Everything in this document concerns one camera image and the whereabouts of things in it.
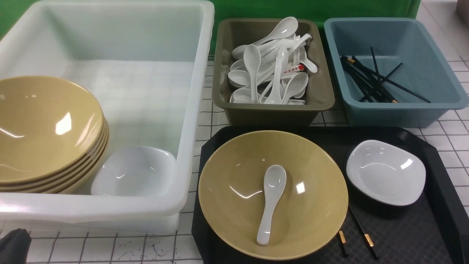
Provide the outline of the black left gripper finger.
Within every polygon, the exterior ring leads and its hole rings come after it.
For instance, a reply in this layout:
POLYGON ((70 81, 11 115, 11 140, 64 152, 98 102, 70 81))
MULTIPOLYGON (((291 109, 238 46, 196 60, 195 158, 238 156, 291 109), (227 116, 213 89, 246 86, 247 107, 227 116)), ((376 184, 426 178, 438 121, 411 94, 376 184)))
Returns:
POLYGON ((0 240, 1 264, 25 264, 32 238, 26 229, 10 231, 0 240))

